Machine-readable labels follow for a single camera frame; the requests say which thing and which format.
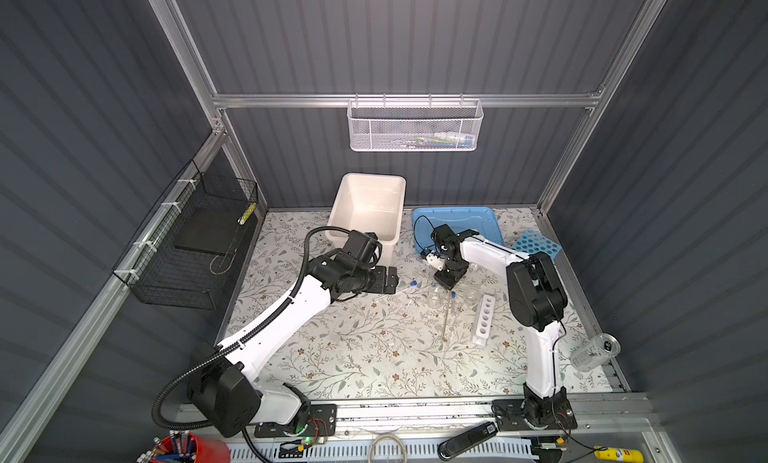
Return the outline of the white small tube rack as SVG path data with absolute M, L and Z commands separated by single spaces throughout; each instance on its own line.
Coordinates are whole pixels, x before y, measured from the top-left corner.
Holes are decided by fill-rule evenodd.
M 486 347 L 490 338 L 496 299 L 489 294 L 483 294 L 476 307 L 474 326 L 470 341 L 478 347 Z

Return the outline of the clear plastic measuring cup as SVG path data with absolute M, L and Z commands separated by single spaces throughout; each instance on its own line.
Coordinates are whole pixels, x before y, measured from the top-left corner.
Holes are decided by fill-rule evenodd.
M 589 372 L 607 364 L 621 352 L 621 344 L 612 335 L 600 333 L 575 349 L 570 356 L 571 365 L 580 372 Z

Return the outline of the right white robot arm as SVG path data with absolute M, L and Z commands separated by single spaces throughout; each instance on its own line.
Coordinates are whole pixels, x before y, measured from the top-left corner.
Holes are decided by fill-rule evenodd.
M 549 254 L 524 253 L 497 245 L 475 230 L 456 233 L 446 225 L 432 230 L 431 239 L 443 266 L 435 279 L 451 290 L 476 264 L 507 284 L 510 311 L 524 327 L 527 374 L 521 415 L 536 430 L 578 427 L 559 367 L 558 343 L 568 298 Z

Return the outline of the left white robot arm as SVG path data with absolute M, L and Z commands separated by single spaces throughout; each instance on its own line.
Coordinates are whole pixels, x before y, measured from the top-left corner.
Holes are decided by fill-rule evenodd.
M 200 353 L 197 362 L 167 383 L 152 408 L 153 422 L 171 431 L 213 427 L 232 437 L 251 424 L 281 426 L 291 434 L 304 431 L 310 418 L 309 398 L 295 386 L 269 384 L 260 373 L 272 356 L 311 318 L 336 301 L 363 293 L 389 295 L 398 285 L 396 268 L 379 263 L 383 245 L 373 232 L 343 229 L 340 248 L 313 257 L 308 231 L 298 276 L 289 289 L 238 332 Z M 202 414 L 191 422 L 173 421 L 162 413 L 166 398 L 181 383 Z

